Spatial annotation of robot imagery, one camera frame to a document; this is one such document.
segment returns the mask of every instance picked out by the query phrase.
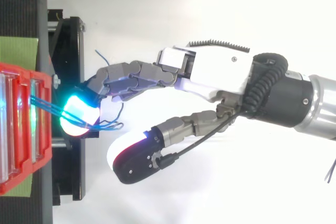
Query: metal bracket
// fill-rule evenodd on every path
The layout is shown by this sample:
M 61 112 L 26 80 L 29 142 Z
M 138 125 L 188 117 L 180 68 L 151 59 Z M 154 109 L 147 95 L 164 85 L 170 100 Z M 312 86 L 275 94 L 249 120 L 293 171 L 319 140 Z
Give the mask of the metal bracket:
M 157 125 L 156 127 L 163 134 L 164 146 L 179 143 L 187 136 L 203 136 L 219 126 L 222 122 L 229 118 L 228 114 L 219 118 L 215 111 L 203 111 L 199 113 L 193 113 L 190 116 L 183 116 L 181 118 L 170 118 L 164 123 Z M 224 132 L 229 125 L 223 127 L 220 132 Z
M 153 163 L 153 168 L 154 168 L 154 169 L 158 169 L 158 168 L 159 168 L 159 166 L 158 166 L 158 164 L 157 164 L 157 162 L 156 162 L 156 159 L 157 159 L 157 158 L 160 159 L 160 157 L 162 157 L 161 151 L 154 152 L 154 154 L 153 154 L 151 157 L 149 156 L 149 158 L 151 159 L 151 161 L 152 161 L 152 163 Z
M 216 108 L 216 114 L 219 118 L 222 118 L 224 115 L 233 115 L 243 102 L 243 96 L 239 94 L 220 91 L 217 96 L 223 98 Z

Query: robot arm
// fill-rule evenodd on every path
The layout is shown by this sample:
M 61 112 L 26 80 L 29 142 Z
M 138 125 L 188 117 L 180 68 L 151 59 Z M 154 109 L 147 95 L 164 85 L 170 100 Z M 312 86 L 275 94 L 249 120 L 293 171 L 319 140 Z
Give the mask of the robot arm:
M 248 48 L 208 40 L 165 48 L 154 64 L 134 61 L 99 69 L 86 82 L 95 99 L 110 95 L 113 101 L 127 101 L 147 89 L 174 87 L 220 102 L 216 112 L 171 118 L 150 131 L 122 136 L 109 148 L 110 167 L 121 182 L 138 182 L 223 132 L 239 115 L 336 138 L 336 81 L 306 77 L 287 67 L 280 55 L 251 57 Z M 190 135 L 206 137 L 181 153 L 161 155 L 163 148 Z

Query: black metal frame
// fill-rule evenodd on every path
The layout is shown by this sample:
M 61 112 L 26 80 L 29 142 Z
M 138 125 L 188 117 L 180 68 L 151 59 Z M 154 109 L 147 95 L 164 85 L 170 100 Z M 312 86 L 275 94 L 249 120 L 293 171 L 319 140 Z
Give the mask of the black metal frame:
M 55 71 L 48 53 L 47 0 L 0 0 L 0 4 L 0 36 L 38 38 L 36 70 L 53 75 Z M 74 67 L 79 69 L 78 81 L 82 81 L 83 36 L 80 31 L 81 20 L 70 18 L 69 22 L 71 34 L 68 39 L 71 45 L 69 53 L 76 59 L 74 62 L 77 61 L 77 65 L 74 64 Z M 71 192 L 68 189 L 65 190 L 63 184 L 56 186 L 54 187 L 56 199 L 59 199 L 59 194 L 71 193 L 74 200 L 81 200 L 85 195 L 85 143 L 70 139 L 68 149 L 65 148 L 61 151 L 60 148 L 56 150 L 56 152 L 58 151 L 60 153 L 55 154 L 54 152 L 53 163 L 57 162 L 57 158 L 66 160 L 67 156 L 64 153 L 67 155 L 70 153 L 71 165 L 67 163 L 67 166 L 71 167 L 71 170 L 68 173 L 70 176 L 67 178 L 67 184 L 71 185 Z M 56 165 L 53 170 L 56 171 L 57 168 L 59 168 L 58 176 L 60 177 L 62 176 L 62 167 Z M 52 223 L 52 184 L 51 161 L 49 161 L 44 167 L 33 173 L 32 191 L 29 198 L 0 197 L 0 223 Z
M 62 16 L 61 10 L 49 10 L 49 21 L 55 15 Z M 54 90 L 53 103 L 63 107 L 74 86 L 84 81 L 83 76 L 83 31 L 82 20 L 70 17 L 58 20 L 55 31 L 49 31 L 49 53 L 55 73 L 61 85 Z M 65 146 L 53 147 L 53 205 L 60 205 L 60 195 L 72 195 L 73 200 L 85 196 L 85 140 L 99 137 L 99 132 L 89 132 L 81 137 L 70 137 L 64 133 L 59 120 L 53 117 L 52 136 L 64 139 Z

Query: coiled black cable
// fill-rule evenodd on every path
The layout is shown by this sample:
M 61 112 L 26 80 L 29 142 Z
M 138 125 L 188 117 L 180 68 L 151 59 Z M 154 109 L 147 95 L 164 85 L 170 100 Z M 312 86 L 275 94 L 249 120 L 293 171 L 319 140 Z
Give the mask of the coiled black cable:
M 274 53 L 263 53 L 254 56 L 254 61 L 270 64 L 270 69 L 256 81 L 247 91 L 243 99 L 243 111 L 255 114 L 258 112 L 265 96 L 286 73 L 288 62 L 284 56 Z

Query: white background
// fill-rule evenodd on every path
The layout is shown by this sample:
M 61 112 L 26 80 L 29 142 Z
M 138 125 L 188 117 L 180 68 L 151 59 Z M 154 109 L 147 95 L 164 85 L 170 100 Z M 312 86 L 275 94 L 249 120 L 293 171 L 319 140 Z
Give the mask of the white background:
M 105 66 L 95 49 L 110 63 L 154 62 L 166 46 L 213 38 L 251 47 L 251 57 L 257 52 L 283 54 L 290 70 L 336 79 L 335 0 L 49 0 L 48 4 L 87 24 L 86 78 Z M 214 107 L 173 89 L 148 91 L 125 104 L 121 121 L 124 131 L 147 129 L 172 116 Z M 104 101 L 102 118 L 113 118 L 118 109 L 118 104 Z M 54 207 L 54 223 L 336 221 L 335 183 L 324 182 L 336 157 L 333 141 L 238 119 L 224 134 L 171 167 L 140 183 L 123 185 L 106 161 L 107 149 L 118 134 L 101 133 L 99 139 L 86 140 L 86 196 L 80 202 L 62 197 L 61 206 Z

